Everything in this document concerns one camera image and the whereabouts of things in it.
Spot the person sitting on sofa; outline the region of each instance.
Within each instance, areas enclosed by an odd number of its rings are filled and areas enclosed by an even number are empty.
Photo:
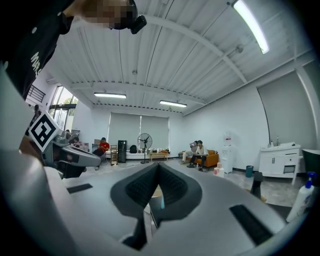
[[[97,155],[99,157],[101,157],[106,151],[108,151],[110,148],[109,143],[106,142],[106,138],[103,137],[100,141],[99,147],[92,152],[92,154]],[[94,169],[97,171],[99,170],[100,166],[96,166]]]
[[[195,168],[195,160],[196,158],[201,159],[201,167],[199,168],[200,172],[203,172],[203,167],[205,166],[205,161],[207,159],[207,156],[209,155],[208,150],[203,145],[203,142],[201,140],[198,141],[198,147],[193,154],[190,164],[187,166],[188,168]]]
[[[182,162],[180,163],[181,165],[186,163],[186,158],[193,156],[194,153],[196,153],[196,150],[198,148],[198,141],[195,140],[194,142],[191,142],[190,144],[190,149],[186,150],[182,154]]]

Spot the orange sofa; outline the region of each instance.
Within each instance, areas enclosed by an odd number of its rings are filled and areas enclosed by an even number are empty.
[[[208,154],[209,155],[206,156],[204,166],[207,168],[212,167],[212,166],[216,166],[217,163],[219,162],[219,154],[214,150],[208,150]],[[195,159],[194,163],[201,165],[201,159],[200,158]]]

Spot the black speaker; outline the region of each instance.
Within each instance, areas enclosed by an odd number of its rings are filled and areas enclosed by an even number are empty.
[[[118,140],[118,163],[126,162],[127,141]]]

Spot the standing fan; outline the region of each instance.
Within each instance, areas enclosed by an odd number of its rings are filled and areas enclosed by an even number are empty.
[[[149,149],[152,145],[152,138],[148,133],[142,133],[138,137],[138,145],[141,148],[140,144],[141,142],[144,143],[144,160],[141,161],[141,164],[149,163],[149,161],[146,161],[146,149]]]

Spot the chair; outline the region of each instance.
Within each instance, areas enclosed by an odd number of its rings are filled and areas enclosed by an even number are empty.
[[[107,151],[104,152],[104,154],[102,156],[100,156],[100,158],[101,158],[101,163],[102,163],[102,160],[105,160],[106,164],[108,164]]]

